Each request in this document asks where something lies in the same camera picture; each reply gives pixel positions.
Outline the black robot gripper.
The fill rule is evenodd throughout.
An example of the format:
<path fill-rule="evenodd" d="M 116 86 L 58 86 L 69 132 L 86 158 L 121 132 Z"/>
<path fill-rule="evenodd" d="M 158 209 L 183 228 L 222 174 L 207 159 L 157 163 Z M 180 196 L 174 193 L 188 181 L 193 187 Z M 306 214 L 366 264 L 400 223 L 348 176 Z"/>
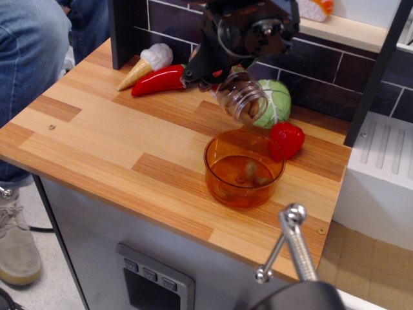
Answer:
<path fill-rule="evenodd" d="M 297 1 L 203 1 L 201 42 L 181 77 L 185 87 L 209 89 L 236 65 L 283 54 L 299 33 Z"/>

